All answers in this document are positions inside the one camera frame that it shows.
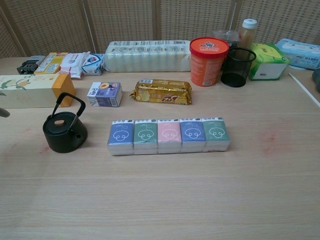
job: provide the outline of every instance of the long box with fruit design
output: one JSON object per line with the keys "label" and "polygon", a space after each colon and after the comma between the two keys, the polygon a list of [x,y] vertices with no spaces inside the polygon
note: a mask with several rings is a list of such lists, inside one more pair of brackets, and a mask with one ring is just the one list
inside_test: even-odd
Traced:
{"label": "long box with fruit design", "polygon": [[[68,74],[0,76],[0,106],[5,109],[51,108],[62,92],[76,94]],[[69,107],[71,102],[65,97],[60,106]]]}

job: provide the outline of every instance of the teapot handle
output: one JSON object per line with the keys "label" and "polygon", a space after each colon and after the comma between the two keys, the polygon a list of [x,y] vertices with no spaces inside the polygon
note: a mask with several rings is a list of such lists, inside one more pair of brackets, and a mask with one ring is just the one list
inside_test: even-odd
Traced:
{"label": "teapot handle", "polygon": [[58,99],[56,100],[56,105],[55,105],[55,107],[54,107],[54,110],[53,110],[53,112],[52,112],[51,117],[55,114],[57,108],[59,107],[59,105],[61,104],[62,100],[63,100],[66,96],[69,96],[69,97],[77,100],[77,101],[80,103],[80,108],[79,108],[79,110],[76,112],[77,118],[80,117],[80,115],[83,113],[83,111],[84,111],[85,108],[86,108],[86,103],[85,103],[84,101],[82,101],[80,98],[78,98],[78,97],[76,97],[76,96],[74,96],[74,95],[72,95],[72,94],[70,94],[70,93],[68,93],[68,92],[62,92],[62,93],[59,95]]}

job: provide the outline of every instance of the black teapot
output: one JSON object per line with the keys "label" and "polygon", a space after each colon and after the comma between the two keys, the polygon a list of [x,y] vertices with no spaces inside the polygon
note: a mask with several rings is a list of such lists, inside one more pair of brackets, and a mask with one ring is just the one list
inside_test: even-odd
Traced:
{"label": "black teapot", "polygon": [[[78,112],[74,114],[69,111],[63,111],[55,114],[58,106],[66,96],[80,102]],[[49,147],[53,151],[57,153],[69,153],[79,148],[85,142],[88,132],[85,125],[79,120],[85,108],[85,102],[78,97],[67,92],[60,94],[56,100],[52,114],[47,117],[42,127]]]}

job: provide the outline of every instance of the green tissue box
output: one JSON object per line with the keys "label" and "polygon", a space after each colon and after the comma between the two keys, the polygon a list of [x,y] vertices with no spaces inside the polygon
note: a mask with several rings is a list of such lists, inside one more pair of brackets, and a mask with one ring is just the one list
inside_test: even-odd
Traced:
{"label": "green tissue box", "polygon": [[249,71],[251,80],[278,80],[290,63],[274,44],[253,43],[251,50],[256,54]]}

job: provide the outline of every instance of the wall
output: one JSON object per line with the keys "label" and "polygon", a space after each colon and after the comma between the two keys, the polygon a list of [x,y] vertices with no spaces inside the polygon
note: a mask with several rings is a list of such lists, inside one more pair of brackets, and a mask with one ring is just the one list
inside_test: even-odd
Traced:
{"label": "wall", "polygon": [[319,5],[320,0],[1,0],[0,58],[103,53],[119,40],[191,40],[212,30],[238,30],[249,17],[258,20],[256,42],[291,38],[320,44]]}

